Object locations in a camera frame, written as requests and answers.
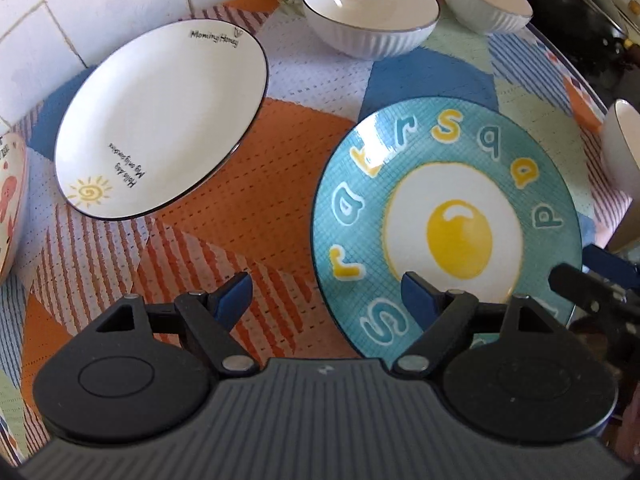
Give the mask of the white oval plate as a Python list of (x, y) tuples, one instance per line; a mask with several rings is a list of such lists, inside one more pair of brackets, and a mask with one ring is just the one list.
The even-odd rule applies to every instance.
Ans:
[(264, 102), (268, 63), (246, 28), (187, 20), (146, 32), (104, 60), (63, 116), (58, 188), (91, 218), (163, 208), (214, 174)]

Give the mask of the black wok with lid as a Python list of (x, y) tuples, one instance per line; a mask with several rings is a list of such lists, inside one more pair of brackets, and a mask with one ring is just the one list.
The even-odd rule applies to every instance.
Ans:
[(530, 22), (576, 68), (605, 105), (639, 106), (639, 45), (612, 0), (527, 0)]

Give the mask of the small white bowl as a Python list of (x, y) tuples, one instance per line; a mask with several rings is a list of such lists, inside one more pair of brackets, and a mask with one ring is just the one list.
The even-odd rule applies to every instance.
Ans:
[(601, 160), (608, 180), (632, 200), (640, 194), (639, 112), (617, 99), (608, 108), (600, 132)]

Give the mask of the white ribbed bowl by bottles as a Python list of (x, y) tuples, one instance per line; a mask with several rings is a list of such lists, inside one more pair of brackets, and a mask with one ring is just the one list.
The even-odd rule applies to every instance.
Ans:
[(481, 35), (512, 34), (533, 17), (527, 0), (445, 0), (454, 17)]

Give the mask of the large white ribbed bowl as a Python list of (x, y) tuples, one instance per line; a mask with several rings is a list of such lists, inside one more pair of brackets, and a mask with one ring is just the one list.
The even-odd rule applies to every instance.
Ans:
[(309, 27), (329, 47), (360, 60), (406, 54), (427, 40), (438, 0), (302, 0)]

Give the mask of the blue egg plate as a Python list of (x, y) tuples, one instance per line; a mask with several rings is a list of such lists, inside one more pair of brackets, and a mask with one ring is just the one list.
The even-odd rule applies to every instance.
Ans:
[(494, 304), (526, 294), (567, 323), (573, 306), (548, 277), (580, 265), (582, 234), (559, 169), (524, 129), (424, 96), (369, 115), (337, 145), (314, 196), (311, 252), (342, 333), (390, 362), (435, 317), (402, 299), (408, 272)]

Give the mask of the pink rabbit bowl plate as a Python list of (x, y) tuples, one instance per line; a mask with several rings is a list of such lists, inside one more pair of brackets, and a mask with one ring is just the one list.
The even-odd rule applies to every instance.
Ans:
[(1, 137), (0, 243), (1, 281), (8, 277), (16, 257), (28, 189), (27, 145), (16, 132)]

